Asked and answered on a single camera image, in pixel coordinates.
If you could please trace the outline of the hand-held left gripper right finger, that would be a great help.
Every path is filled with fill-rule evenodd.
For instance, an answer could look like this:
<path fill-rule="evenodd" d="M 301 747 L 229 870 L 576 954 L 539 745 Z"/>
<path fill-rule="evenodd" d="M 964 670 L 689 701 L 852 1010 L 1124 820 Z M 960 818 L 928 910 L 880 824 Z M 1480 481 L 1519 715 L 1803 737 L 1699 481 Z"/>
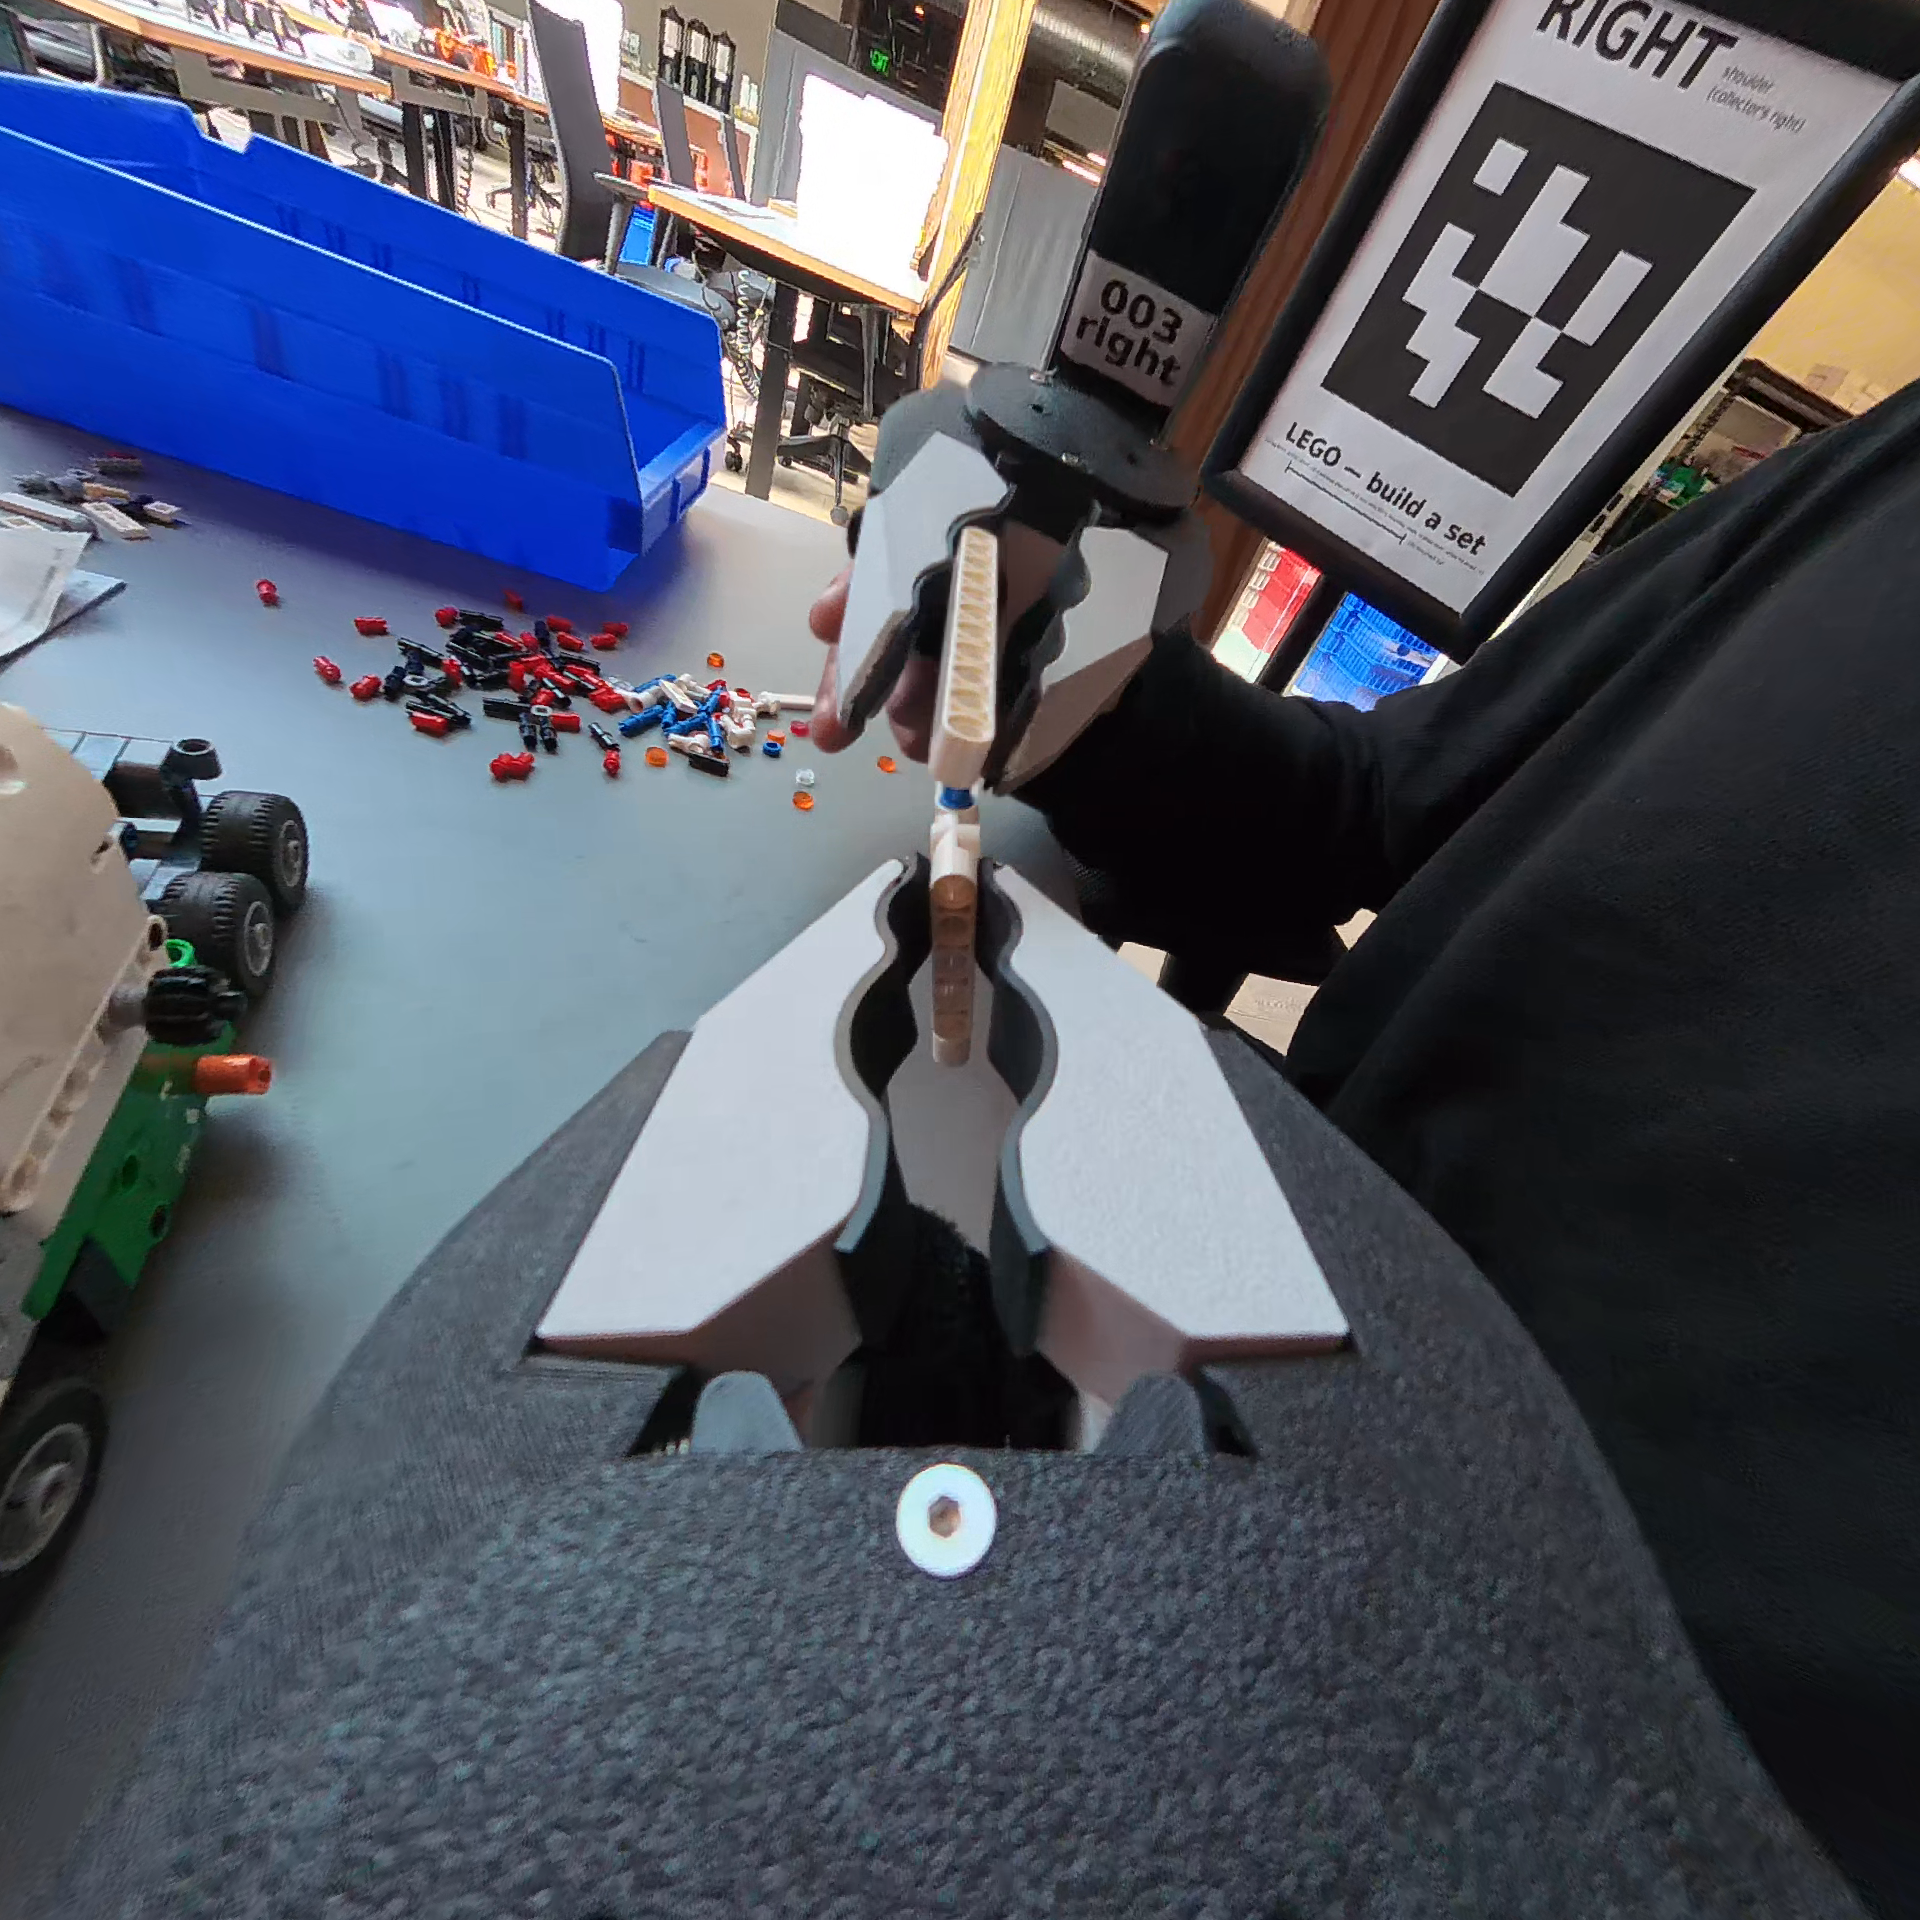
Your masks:
<path fill-rule="evenodd" d="M 1350 1323 L 1184 1007 L 1012 866 L 979 876 L 998 1151 L 991 1296 L 1076 1391 L 1330 1355 Z"/>

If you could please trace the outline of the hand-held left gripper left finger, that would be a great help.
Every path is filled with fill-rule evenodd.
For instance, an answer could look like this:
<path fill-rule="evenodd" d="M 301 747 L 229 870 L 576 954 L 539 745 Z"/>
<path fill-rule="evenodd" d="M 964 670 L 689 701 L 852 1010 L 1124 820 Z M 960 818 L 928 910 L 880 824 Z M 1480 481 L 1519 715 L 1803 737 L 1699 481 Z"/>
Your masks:
<path fill-rule="evenodd" d="M 889 1084 L 920 864 L 881 860 L 683 1038 L 536 1324 L 583 1360 L 812 1391 L 896 1308 Z"/>

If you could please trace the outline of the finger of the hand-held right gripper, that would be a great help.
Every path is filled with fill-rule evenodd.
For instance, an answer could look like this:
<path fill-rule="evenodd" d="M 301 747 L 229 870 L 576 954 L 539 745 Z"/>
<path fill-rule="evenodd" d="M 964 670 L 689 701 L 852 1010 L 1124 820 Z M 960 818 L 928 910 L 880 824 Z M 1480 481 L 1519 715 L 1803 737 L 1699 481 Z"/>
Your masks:
<path fill-rule="evenodd" d="M 861 513 L 836 643 L 834 715 L 860 735 L 905 658 L 925 579 L 952 565 L 953 530 L 996 517 L 1010 484 L 975 447 L 932 434 Z"/>
<path fill-rule="evenodd" d="M 1166 552 L 1137 533 L 1082 533 L 1030 615 L 996 745 L 996 790 L 1040 778 L 1115 708 L 1153 643 Z"/>

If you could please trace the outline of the white long lego beam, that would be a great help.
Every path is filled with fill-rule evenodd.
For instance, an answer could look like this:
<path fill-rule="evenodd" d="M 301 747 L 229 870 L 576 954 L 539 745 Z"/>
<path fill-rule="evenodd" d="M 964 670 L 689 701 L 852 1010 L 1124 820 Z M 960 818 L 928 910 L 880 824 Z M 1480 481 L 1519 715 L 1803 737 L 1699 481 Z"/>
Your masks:
<path fill-rule="evenodd" d="M 982 780 L 998 724 L 1000 547 L 983 526 L 960 530 L 950 567 L 945 630 L 925 764 L 937 786 L 970 795 Z"/>

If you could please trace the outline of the tan Lego Technic beam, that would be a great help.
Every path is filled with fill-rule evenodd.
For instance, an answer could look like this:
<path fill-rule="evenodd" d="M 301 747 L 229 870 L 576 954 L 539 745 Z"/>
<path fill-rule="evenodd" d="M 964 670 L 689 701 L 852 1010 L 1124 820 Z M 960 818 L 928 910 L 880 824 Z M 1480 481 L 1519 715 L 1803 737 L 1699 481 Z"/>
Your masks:
<path fill-rule="evenodd" d="M 930 1056 L 935 1066 L 968 1064 L 973 1042 L 977 881 L 935 876 L 928 886 Z"/>

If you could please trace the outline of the person's right forearm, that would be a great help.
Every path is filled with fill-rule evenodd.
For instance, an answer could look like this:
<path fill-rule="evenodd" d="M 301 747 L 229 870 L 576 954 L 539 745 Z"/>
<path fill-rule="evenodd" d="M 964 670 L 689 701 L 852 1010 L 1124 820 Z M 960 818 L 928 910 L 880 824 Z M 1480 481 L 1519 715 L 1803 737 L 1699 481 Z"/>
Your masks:
<path fill-rule="evenodd" d="M 1350 954 L 1340 931 L 1391 891 L 1388 767 L 1451 690 L 1368 710 L 1273 693 L 1181 623 L 1057 759 L 1001 790 L 1067 856 L 1084 925 L 1161 948 L 1192 1008 L 1224 1008 L 1252 975 L 1318 991 Z"/>

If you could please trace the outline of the pile of small lego pieces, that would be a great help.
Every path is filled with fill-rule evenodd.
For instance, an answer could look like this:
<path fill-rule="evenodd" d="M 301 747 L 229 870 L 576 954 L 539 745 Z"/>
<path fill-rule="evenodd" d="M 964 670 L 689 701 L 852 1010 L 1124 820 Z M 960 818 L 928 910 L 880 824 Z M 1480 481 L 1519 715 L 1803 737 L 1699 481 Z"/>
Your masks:
<path fill-rule="evenodd" d="M 517 633 L 491 615 L 454 607 L 437 609 L 433 620 L 436 630 L 413 641 L 393 637 L 382 619 L 356 619 L 358 637 L 387 645 L 380 666 L 362 660 L 348 673 L 330 657 L 311 660 L 331 710 L 386 716 L 382 732 L 293 732 L 293 745 L 314 749 L 314 769 L 342 790 L 372 790 L 372 751 L 396 743 L 399 724 L 411 738 L 447 743 L 467 760 L 485 753 L 498 786 L 525 785 L 566 741 L 593 753 L 608 780 L 618 780 L 626 764 L 683 764 L 728 778 L 753 756 L 772 764 L 792 759 L 812 732 L 812 690 L 735 683 L 720 650 L 709 650 L 697 673 L 632 680 L 606 660 L 630 633 L 624 623 L 583 634 L 566 620 L 538 620 Z"/>

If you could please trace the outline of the white green lego truck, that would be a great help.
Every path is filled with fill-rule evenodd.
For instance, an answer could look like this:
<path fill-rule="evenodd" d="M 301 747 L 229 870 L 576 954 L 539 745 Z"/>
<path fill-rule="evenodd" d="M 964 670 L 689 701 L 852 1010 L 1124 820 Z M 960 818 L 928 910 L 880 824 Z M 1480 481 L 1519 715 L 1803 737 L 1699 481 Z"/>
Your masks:
<path fill-rule="evenodd" d="M 97 1353 L 167 1239 L 311 847 L 284 795 L 212 792 L 197 737 L 1 708 L 1 1620 L 71 1549 L 107 1451 Z"/>

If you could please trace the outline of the person's right hand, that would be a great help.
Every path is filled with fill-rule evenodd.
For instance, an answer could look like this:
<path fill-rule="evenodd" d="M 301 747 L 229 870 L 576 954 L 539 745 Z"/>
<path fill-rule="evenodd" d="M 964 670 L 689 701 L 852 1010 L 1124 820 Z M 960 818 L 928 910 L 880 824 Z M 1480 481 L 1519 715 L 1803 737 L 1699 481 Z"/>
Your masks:
<path fill-rule="evenodd" d="M 808 630 L 824 645 L 821 680 L 812 704 L 810 741 L 824 756 L 837 756 L 858 745 L 837 710 L 840 637 L 852 588 L 852 562 L 844 565 L 808 611 Z M 899 756 L 925 764 L 932 751 L 934 708 L 942 664 L 934 657 L 909 654 L 884 704 L 885 720 Z"/>

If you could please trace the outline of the wooden office desk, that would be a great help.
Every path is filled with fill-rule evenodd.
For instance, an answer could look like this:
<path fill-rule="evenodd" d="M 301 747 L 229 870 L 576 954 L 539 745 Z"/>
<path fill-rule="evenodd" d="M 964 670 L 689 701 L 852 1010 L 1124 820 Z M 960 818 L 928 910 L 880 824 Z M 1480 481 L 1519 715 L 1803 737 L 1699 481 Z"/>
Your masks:
<path fill-rule="evenodd" d="M 889 280 L 819 252 L 806 240 L 797 218 L 778 207 L 753 207 L 661 181 L 648 184 L 646 198 L 657 222 L 655 244 L 664 243 L 666 222 L 676 222 L 704 235 L 720 252 L 738 259 L 774 288 L 739 468 L 742 491 L 753 501 L 767 501 L 775 468 L 784 460 L 781 444 L 792 441 L 784 429 L 796 373 L 800 301 L 810 298 L 826 311 L 852 308 L 865 324 L 865 346 L 873 346 L 875 327 L 914 327 L 925 313 L 939 308 L 939 298 L 914 272 Z"/>

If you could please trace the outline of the black framed marker sign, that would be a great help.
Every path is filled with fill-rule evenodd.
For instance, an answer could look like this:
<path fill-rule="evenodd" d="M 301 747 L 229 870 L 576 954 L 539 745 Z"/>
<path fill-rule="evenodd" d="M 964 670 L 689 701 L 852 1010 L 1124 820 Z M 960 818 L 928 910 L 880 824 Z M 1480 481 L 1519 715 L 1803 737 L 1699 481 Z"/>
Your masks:
<path fill-rule="evenodd" d="M 1915 4 L 1441 4 L 1204 465 L 1468 660 L 1915 147 Z"/>

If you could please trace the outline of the person's black shirt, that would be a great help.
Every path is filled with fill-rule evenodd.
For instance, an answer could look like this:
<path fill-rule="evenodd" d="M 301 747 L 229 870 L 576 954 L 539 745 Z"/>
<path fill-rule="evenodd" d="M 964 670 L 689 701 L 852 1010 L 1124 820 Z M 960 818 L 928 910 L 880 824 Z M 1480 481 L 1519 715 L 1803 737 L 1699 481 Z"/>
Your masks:
<path fill-rule="evenodd" d="M 1370 712 L 1281 699 L 1299 1093 L 1566 1383 L 1713 1685 L 1915 1917 L 1915 388 Z"/>

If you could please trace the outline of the blue plastic bin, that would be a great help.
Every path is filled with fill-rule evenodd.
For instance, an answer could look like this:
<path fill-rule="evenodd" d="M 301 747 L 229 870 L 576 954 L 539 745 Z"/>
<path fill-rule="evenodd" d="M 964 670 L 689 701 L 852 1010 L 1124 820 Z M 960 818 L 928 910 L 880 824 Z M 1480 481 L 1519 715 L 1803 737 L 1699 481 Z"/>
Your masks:
<path fill-rule="evenodd" d="M 3 406 L 583 591 L 707 492 L 699 308 L 179 105 L 3 75 Z"/>

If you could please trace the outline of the group of small grey plates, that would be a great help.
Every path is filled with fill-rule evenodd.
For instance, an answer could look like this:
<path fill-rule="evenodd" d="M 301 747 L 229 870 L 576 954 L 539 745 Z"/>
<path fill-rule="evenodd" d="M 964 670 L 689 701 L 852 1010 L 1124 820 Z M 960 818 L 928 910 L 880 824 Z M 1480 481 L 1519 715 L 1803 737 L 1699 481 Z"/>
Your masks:
<path fill-rule="evenodd" d="M 150 460 L 141 453 L 104 451 L 59 471 L 20 473 L 1 488 L 1 514 L 59 533 L 85 533 L 110 542 L 145 542 L 179 533 L 183 508 L 145 488 Z"/>

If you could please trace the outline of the instruction booklet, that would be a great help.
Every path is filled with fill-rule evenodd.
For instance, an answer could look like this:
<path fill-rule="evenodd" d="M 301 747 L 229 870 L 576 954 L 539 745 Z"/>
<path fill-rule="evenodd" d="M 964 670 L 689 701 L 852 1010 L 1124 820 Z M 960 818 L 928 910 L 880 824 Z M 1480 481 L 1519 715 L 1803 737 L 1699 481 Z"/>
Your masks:
<path fill-rule="evenodd" d="M 88 547 L 81 533 L 1 528 L 1 664 L 123 592 L 123 580 L 88 569 Z"/>

